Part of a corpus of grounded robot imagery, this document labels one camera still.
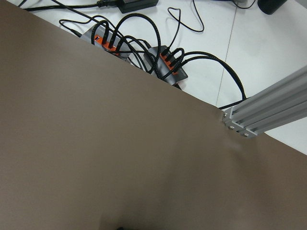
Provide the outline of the aluminium frame cage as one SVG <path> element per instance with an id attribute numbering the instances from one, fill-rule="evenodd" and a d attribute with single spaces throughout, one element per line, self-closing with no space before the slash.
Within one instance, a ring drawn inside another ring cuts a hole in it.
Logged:
<path id="1" fill-rule="evenodd" d="M 307 68 L 225 110 L 223 123 L 246 138 L 307 116 Z"/>

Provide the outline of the black power adapter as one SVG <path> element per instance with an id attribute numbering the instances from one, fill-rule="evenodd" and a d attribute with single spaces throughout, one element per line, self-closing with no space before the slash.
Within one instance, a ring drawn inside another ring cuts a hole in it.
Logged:
<path id="1" fill-rule="evenodd" d="M 116 6 L 121 13 L 135 12 L 158 4 L 159 0 L 99 0 L 98 7 Z"/>

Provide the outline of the black water bottle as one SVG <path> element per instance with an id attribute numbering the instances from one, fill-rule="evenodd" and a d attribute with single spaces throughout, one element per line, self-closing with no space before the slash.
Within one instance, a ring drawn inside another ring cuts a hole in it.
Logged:
<path id="1" fill-rule="evenodd" d="M 263 13 L 272 15 L 286 2 L 287 0 L 257 0 L 257 5 Z"/>

